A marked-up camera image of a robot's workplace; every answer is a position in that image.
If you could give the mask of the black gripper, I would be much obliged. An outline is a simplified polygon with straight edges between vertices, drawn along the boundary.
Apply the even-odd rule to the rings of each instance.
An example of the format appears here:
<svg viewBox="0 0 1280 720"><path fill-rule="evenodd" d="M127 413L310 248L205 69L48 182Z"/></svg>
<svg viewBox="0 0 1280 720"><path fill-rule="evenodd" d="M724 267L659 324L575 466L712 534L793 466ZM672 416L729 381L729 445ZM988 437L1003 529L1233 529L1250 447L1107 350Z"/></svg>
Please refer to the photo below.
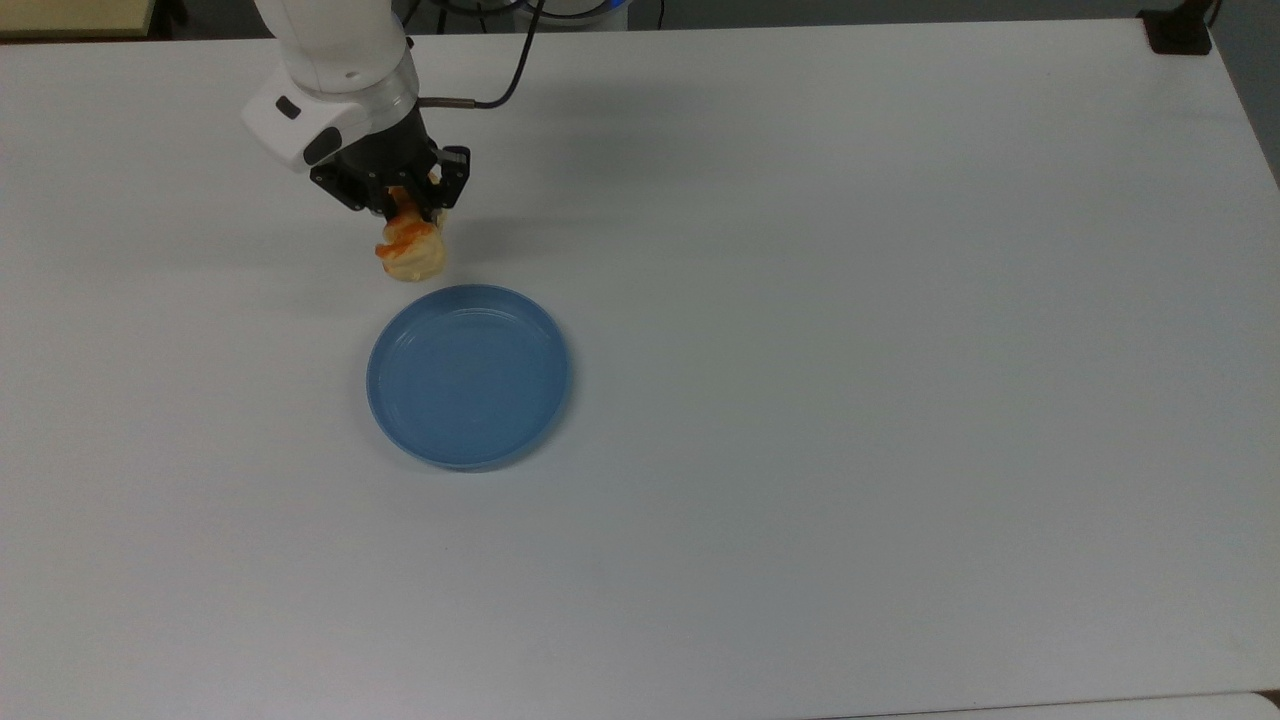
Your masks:
<svg viewBox="0 0 1280 720"><path fill-rule="evenodd" d="M351 211L392 215L389 187L401 187L433 211L458 202L471 172L465 146L436 147L422 114L412 110L393 127L370 135L308 170L308 178ZM435 179L430 179L431 172Z"/></svg>

